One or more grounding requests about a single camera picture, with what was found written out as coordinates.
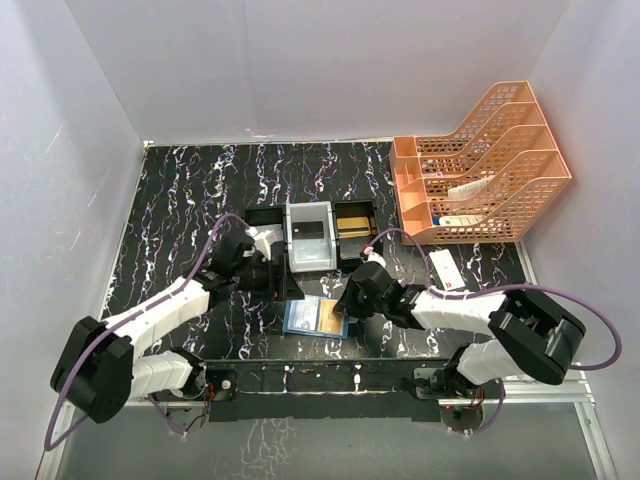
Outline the gold card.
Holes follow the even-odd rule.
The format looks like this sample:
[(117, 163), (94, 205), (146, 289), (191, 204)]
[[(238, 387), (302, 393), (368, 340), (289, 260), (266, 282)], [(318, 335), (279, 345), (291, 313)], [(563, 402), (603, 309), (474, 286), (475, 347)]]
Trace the gold card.
[(369, 216), (367, 218), (368, 220), (368, 224), (369, 224), (369, 235), (371, 237), (375, 237), (379, 234), (378, 231), (378, 227), (377, 227), (377, 220), (374, 216)]
[(340, 239), (369, 236), (367, 216), (338, 217), (336, 219), (338, 237)]
[(334, 310), (336, 304), (336, 300), (320, 300), (317, 332), (325, 336), (345, 338), (348, 334), (348, 321), (343, 313)]

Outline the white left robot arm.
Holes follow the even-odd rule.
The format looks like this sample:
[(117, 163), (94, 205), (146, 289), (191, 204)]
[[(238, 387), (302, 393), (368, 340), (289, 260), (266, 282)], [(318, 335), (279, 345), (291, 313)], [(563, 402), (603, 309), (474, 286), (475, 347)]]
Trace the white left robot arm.
[(285, 247), (282, 234), (274, 230), (228, 233), (195, 273), (122, 314), (79, 320), (52, 374), (52, 389), (95, 423), (113, 418), (129, 400), (158, 392), (184, 399), (202, 396), (207, 376), (200, 357), (179, 347), (155, 355), (147, 350), (235, 291), (283, 299)]

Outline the white middle card tray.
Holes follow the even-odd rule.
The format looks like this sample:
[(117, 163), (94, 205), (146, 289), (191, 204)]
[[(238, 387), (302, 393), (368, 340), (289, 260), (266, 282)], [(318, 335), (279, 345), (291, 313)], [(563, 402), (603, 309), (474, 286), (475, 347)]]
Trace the white middle card tray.
[(336, 233), (329, 201), (287, 203), (285, 231), (293, 273), (337, 269)]

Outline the black card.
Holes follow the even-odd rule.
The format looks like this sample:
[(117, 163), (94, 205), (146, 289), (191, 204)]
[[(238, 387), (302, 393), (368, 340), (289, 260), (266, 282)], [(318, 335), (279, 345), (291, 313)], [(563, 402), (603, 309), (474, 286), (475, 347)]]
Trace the black card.
[(300, 221), (292, 224), (294, 240), (316, 240), (325, 237), (323, 221)]

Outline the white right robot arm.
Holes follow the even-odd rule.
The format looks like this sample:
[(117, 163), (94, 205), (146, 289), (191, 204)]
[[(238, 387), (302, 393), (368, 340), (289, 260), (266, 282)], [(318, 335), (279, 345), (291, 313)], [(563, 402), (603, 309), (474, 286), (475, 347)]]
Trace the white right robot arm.
[(431, 379), (431, 389), (450, 390), (460, 397), (512, 375), (559, 385), (586, 334), (580, 320), (538, 289), (449, 295), (404, 285), (374, 261), (351, 274), (334, 310), (358, 320), (379, 314), (403, 329), (453, 329), (487, 336), (485, 342), (459, 347)]

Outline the orange plastic file organizer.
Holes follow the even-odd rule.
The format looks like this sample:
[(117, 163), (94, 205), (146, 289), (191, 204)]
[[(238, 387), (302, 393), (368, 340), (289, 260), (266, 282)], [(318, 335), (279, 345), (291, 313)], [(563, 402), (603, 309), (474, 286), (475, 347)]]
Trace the orange plastic file organizer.
[[(394, 137), (390, 166), (400, 225), (422, 245), (518, 242), (572, 179), (526, 80), (492, 85), (451, 133)], [(449, 188), (490, 175), (473, 197), (447, 198)], [(433, 224), (449, 215), (484, 219)]]

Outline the aluminium frame rail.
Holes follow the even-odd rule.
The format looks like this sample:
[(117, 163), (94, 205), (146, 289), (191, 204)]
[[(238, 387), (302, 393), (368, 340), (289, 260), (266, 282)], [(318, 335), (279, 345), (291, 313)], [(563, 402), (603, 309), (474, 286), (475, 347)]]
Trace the aluminium frame rail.
[[(195, 273), (195, 271), (199, 268), (199, 266), (201, 264), (202, 263), (197, 263), (189, 274)], [(473, 294), (473, 293), (475, 293), (475, 292), (451, 292), (451, 291), (445, 291), (444, 289), (436, 288), (436, 287), (434, 287), (434, 286), (432, 286), (430, 284), (423, 284), (421, 286), (426, 286), (426, 287), (429, 287), (429, 288), (431, 287), (431, 288), (434, 288), (434, 289), (436, 289), (436, 290), (438, 290), (440, 292), (445, 292), (445, 293), (447, 293), (449, 295), (453, 295), (453, 294), (457, 294), (457, 293), (461, 293), (461, 294)], [(564, 308), (565, 308), (565, 303), (569, 300), (569, 295), (567, 293), (564, 293), (564, 292), (561, 292), (561, 291), (558, 291), (558, 290), (554, 290), (554, 289), (551, 289), (551, 288), (543, 287), (543, 286), (540, 286), (540, 285), (535, 285), (535, 284), (503, 285), (503, 286), (498, 286), (498, 287), (490, 288), (490, 289), (487, 289), (487, 290), (484, 290), (484, 291), (479, 291), (479, 292), (482, 293), (482, 294), (489, 294), (489, 293), (494, 293), (494, 292), (496, 292), (498, 290), (505, 290), (505, 289), (508, 289), (508, 288), (524, 288), (524, 289), (527, 289), (529, 287), (532, 287), (534, 289), (538, 289), (538, 290), (542, 291), (543, 293), (547, 294), (552, 300), (556, 301), (558, 304), (560, 304)], [(288, 294), (287, 293), (286, 302), (291, 301), (291, 300), (301, 300), (301, 299), (304, 299), (305, 297), (306, 296), (304, 294), (302, 294), (301, 292), (295, 292), (293, 294)], [(431, 389), (430, 385), (431, 385), (432, 377), (436, 373), (442, 371), (447, 366), (447, 363), (449, 362), (450, 358), (448, 358), (445, 361), (444, 366), (442, 368), (432, 371), (428, 376), (426, 376), (424, 378), (418, 378), (418, 379), (414, 380), (413, 384), (415, 386), (417, 386), (417, 388), (422, 389), (422, 390), (424, 390), (426, 392), (442, 394), (447, 398), (451, 397), (451, 398), (469, 399), (469, 400), (473, 400), (475, 395), (477, 393), (479, 393), (479, 392), (494, 392), (494, 393), (497, 393), (499, 395), (504, 395), (505, 394), (505, 382), (507, 380), (509, 380), (509, 379), (526, 379), (526, 380), (529, 380), (529, 381), (534, 382), (536, 384), (548, 385), (548, 384), (544, 384), (544, 383), (538, 382), (538, 381), (534, 380), (533, 378), (531, 378), (531, 377), (529, 377), (527, 375), (512, 375), (512, 376), (508, 376), (508, 377), (505, 377), (505, 378), (498, 378), (498, 379), (490, 380), (490, 381), (486, 382), (485, 384), (483, 384), (483, 385), (481, 385), (479, 387), (472, 387), (472, 388), (468, 389), (467, 391), (465, 391), (463, 393), (460, 393), (460, 392), (457, 392), (457, 391), (450, 391), (450, 390), (440, 391), (440, 390)], [(569, 373), (577, 372), (577, 371), (580, 371), (580, 370), (581, 370), (581, 365), (576, 363), (575, 360), (573, 359), (572, 365), (571, 365), (570, 369), (568, 370), (568, 372), (567, 372), (567, 374), (566, 374), (566, 376), (564, 378), (564, 381), (565, 381), (565, 379), (566, 379), (566, 377), (567, 377), (567, 375)], [(139, 401), (139, 400), (143, 400), (143, 399), (144, 400), (148, 400), (148, 401), (154, 401), (156, 396), (159, 393), (162, 393), (162, 392), (158, 392), (156, 394), (152, 394), (152, 395), (149, 395), (149, 396), (147, 396), (145, 398), (141, 398), (141, 399), (129, 400), (129, 401), (127, 401), (125, 403), (125, 405), (127, 403), (129, 403), (129, 402)], [(58, 394), (58, 401), (59, 401), (60, 404), (71, 404), (71, 405), (73, 405), (68, 400), (66, 400), (64, 395), (59, 394), (59, 393), (57, 393), (57, 394)], [(214, 395), (212, 393), (206, 393), (204, 391), (202, 395), (204, 396), (204, 400), (205, 401), (207, 401), (207, 402), (212, 402), (213, 401)], [(91, 420), (88, 417), (87, 414), (85, 414), (84, 412), (82, 412), (78, 408), (76, 408), (76, 409), (81, 412), (81, 414), (82, 414), (84, 419)], [(205, 407), (204, 409), (205, 409), (206, 415), (209, 418), (209, 408)]]

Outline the black right card tray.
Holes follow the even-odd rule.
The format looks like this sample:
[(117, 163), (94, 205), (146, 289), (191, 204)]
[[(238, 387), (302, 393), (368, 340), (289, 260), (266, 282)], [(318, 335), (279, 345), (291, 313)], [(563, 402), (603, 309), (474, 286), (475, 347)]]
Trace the black right card tray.
[(360, 253), (379, 234), (378, 208), (372, 199), (333, 203), (338, 265), (346, 269), (361, 262)]

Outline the white bottle in organizer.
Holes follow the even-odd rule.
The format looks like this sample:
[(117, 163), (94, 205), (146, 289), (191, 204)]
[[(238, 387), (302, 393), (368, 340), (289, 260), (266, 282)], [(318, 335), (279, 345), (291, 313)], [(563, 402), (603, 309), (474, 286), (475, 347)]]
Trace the white bottle in organizer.
[(484, 217), (482, 215), (449, 215), (442, 217), (433, 217), (435, 226), (458, 227), (469, 226), (480, 223)]

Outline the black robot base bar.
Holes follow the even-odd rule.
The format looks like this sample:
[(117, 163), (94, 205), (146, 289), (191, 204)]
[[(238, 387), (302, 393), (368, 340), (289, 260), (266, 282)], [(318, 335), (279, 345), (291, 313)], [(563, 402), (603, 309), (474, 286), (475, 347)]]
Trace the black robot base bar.
[(469, 406), (469, 399), (447, 398), (417, 388), (413, 381), (444, 363), (427, 359), (215, 360), (206, 363), (206, 393), (180, 399), (163, 392), (157, 398), (208, 407), (211, 422), (254, 419), (409, 418), (441, 419), (444, 405)]

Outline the black card tray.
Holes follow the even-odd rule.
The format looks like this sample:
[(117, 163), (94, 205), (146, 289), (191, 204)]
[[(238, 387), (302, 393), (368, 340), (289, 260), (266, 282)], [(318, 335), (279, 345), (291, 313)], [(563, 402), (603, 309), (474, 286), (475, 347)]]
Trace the black card tray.
[(379, 234), (378, 208), (372, 199), (333, 203), (338, 265), (346, 269), (361, 262), (360, 253)]
[(284, 220), (285, 211), (281, 206), (247, 208), (244, 212), (244, 221), (248, 224), (246, 233), (250, 236), (268, 231), (283, 238)]

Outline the black left card tray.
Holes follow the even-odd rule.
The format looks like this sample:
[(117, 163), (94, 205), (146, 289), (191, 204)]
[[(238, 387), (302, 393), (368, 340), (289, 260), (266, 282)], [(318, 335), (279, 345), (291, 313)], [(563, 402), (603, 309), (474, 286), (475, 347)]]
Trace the black left card tray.
[(285, 211), (281, 206), (247, 208), (244, 212), (244, 221), (248, 224), (246, 233), (250, 236), (268, 231), (283, 238), (284, 220)]

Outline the blue card holder wallet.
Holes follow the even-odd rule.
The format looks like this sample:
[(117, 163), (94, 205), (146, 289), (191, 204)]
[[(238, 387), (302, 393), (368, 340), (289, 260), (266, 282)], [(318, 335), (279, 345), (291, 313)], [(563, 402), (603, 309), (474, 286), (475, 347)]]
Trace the blue card holder wallet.
[[(323, 337), (330, 339), (346, 339), (325, 336), (317, 332), (318, 314), (321, 299), (329, 299), (318, 296), (306, 296), (301, 300), (291, 300), (287, 302), (282, 331), (286, 334), (306, 335), (314, 337)], [(357, 322), (357, 319), (347, 317), (348, 331), (349, 326)]]

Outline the white paper in organizer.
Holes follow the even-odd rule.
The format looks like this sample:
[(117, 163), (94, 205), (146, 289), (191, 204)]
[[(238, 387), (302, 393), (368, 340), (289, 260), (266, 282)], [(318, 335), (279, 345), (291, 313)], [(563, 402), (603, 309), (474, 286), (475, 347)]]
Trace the white paper in organizer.
[(449, 188), (447, 190), (447, 198), (449, 200), (466, 200), (486, 187), (491, 180), (494, 179), (494, 175), (490, 175), (478, 180), (471, 181), (464, 185)]

